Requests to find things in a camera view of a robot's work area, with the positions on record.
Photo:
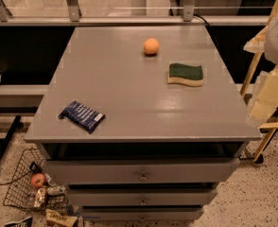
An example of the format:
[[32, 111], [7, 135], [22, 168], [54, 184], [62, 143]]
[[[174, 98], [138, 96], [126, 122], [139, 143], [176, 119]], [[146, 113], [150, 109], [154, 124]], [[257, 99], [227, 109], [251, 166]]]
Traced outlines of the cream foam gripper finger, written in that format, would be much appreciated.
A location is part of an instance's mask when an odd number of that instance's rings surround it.
[[270, 72], [262, 71], [252, 87], [246, 122], [259, 127], [269, 120], [278, 108], [278, 65]]

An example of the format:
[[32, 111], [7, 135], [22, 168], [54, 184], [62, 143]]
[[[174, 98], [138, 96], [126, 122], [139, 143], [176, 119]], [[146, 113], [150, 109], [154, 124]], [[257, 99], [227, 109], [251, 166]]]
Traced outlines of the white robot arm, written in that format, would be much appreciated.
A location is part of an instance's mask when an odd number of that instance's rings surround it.
[[244, 45], [248, 52], [263, 52], [265, 59], [275, 64], [269, 73], [257, 77], [248, 106], [247, 121], [255, 126], [265, 123], [278, 108], [278, 13], [255, 37]]

